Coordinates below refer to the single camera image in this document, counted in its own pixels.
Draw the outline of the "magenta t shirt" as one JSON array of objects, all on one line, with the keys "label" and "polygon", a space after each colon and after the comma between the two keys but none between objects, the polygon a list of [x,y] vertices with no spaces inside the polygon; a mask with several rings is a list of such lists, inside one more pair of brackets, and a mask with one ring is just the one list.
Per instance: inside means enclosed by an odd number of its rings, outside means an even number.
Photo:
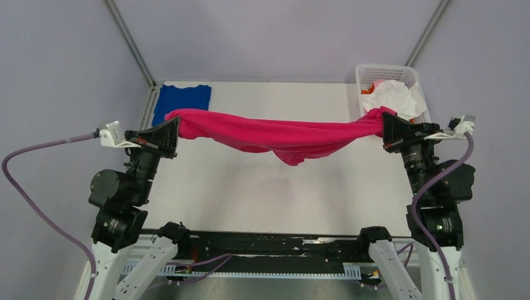
[{"label": "magenta t shirt", "polygon": [[396,112],[380,107],[351,122],[304,122],[249,119],[200,109],[176,109],[165,120],[180,119],[178,136],[209,138],[245,153],[272,152],[288,166],[330,156],[351,142],[383,135],[383,116]]}]

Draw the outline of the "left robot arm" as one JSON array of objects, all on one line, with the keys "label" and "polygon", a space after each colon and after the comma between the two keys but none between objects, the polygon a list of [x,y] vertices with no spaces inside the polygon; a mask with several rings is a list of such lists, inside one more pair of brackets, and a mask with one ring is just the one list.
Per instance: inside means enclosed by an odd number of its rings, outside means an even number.
[{"label": "left robot arm", "polygon": [[99,211],[91,234],[87,299],[112,299],[126,256],[148,216],[141,206],[149,202],[159,163],[176,157],[180,122],[176,117],[145,130],[125,131],[114,121],[97,130],[102,146],[124,149],[129,160],[124,171],[103,169],[90,183],[88,202]]}]

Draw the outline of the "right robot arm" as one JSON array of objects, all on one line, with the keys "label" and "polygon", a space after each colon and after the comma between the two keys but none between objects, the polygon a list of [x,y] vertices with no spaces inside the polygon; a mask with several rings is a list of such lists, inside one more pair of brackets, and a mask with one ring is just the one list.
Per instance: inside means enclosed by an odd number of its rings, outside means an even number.
[{"label": "right robot arm", "polygon": [[[434,123],[414,124],[395,114],[382,115],[383,148],[401,155],[413,194],[406,221],[419,259],[421,287],[399,260],[385,227],[361,229],[356,246],[360,258],[376,264],[394,299],[459,297],[464,230],[458,205],[473,196],[475,169],[466,161],[474,149],[474,121],[473,116],[456,113],[447,129],[441,129]],[[466,152],[460,159],[438,162],[434,147],[448,139],[466,140]]]}]

